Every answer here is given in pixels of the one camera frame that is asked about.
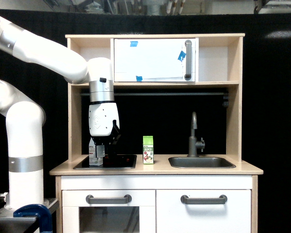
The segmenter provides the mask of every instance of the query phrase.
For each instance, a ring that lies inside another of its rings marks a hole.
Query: green juice box
[[[144,136],[143,159],[144,164],[154,164],[153,136]]]

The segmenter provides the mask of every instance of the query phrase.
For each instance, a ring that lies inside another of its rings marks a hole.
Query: cabinet door
[[[63,191],[64,233],[155,233],[155,228],[155,190]]]
[[[188,204],[181,202],[184,195]],[[221,195],[227,197],[225,204],[218,203]],[[211,204],[201,204],[201,199]],[[157,233],[250,231],[251,190],[157,190]]]
[[[115,39],[114,81],[195,82],[196,43],[198,38]]]

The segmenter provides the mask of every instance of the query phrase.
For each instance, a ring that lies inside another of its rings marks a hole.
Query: stainless steel sink
[[[172,157],[169,163],[177,168],[235,168],[224,158],[217,157]]]

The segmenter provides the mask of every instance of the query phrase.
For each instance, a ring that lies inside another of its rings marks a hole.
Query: gray faucet
[[[201,149],[201,151],[203,152],[203,149],[205,148],[205,141],[203,140],[203,138],[201,138],[200,141],[197,141],[197,138],[195,137],[195,130],[197,130],[197,117],[196,112],[193,112],[191,121],[191,136],[189,137],[188,157],[198,157],[197,149]]]

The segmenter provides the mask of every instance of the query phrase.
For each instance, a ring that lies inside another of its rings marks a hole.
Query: drawer handle
[[[183,195],[180,200],[187,205],[223,205],[227,202],[227,196],[221,195],[219,198],[189,198]]]
[[[88,204],[127,204],[131,202],[131,195],[127,194],[123,198],[94,198],[88,195],[86,202]]]
[[[185,75],[184,79],[186,81],[191,79],[191,71],[192,71],[192,42],[191,40],[185,41],[186,47],[186,65],[185,65]]]

